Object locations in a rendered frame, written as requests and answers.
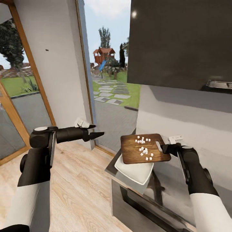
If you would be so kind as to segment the cutting board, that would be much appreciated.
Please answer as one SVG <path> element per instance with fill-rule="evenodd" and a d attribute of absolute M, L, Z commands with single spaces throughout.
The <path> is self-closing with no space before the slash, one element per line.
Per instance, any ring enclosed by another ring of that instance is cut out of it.
<path fill-rule="evenodd" d="M 171 160 L 170 154 L 164 154 L 158 149 L 156 141 L 159 142 L 160 146 L 165 145 L 160 134 L 127 135 L 121 136 L 120 140 L 124 164 L 168 162 Z M 135 140 L 137 140 L 137 142 L 135 142 Z M 142 140 L 144 143 L 138 142 Z M 144 149 L 139 151 L 142 147 Z M 145 148 L 148 150 L 147 154 L 143 153 Z M 151 156 L 151 154 L 153 154 L 153 156 Z M 152 157 L 152 160 L 149 159 L 150 157 Z M 148 160 L 146 160 L 146 158 L 148 158 Z"/>

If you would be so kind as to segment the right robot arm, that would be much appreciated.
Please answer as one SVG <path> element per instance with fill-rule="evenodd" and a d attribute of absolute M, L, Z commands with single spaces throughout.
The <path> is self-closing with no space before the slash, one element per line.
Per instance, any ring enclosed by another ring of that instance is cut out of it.
<path fill-rule="evenodd" d="M 208 169 L 203 169 L 197 151 L 176 141 L 182 135 L 168 137 L 169 144 L 161 145 L 164 154 L 179 159 L 183 177 L 188 185 L 197 232 L 232 232 L 232 219 L 219 197 Z"/>

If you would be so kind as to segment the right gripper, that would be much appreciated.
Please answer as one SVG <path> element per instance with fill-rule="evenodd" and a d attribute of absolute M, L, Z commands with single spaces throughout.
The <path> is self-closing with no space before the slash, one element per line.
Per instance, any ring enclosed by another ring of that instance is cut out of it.
<path fill-rule="evenodd" d="M 162 152 L 164 154 L 172 154 L 172 155 L 174 155 L 173 154 L 173 148 L 175 146 L 181 146 L 181 143 L 161 145 Z"/>

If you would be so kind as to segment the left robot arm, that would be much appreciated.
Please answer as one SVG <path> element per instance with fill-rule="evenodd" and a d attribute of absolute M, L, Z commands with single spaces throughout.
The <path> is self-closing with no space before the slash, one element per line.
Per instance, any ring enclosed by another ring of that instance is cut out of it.
<path fill-rule="evenodd" d="M 7 220 L 0 232 L 49 232 L 50 229 L 50 169 L 57 143 L 83 139 L 84 142 L 104 135 L 88 132 L 95 128 L 81 117 L 74 127 L 38 127 L 33 129 L 31 149 L 21 159 L 21 176 Z"/>

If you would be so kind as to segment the bowl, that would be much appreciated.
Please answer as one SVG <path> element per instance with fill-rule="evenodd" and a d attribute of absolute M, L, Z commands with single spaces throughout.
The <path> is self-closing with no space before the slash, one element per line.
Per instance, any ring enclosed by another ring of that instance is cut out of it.
<path fill-rule="evenodd" d="M 124 156 L 121 154 L 115 163 L 115 168 L 132 181 L 144 185 L 152 172 L 153 165 L 154 162 L 124 164 Z"/>

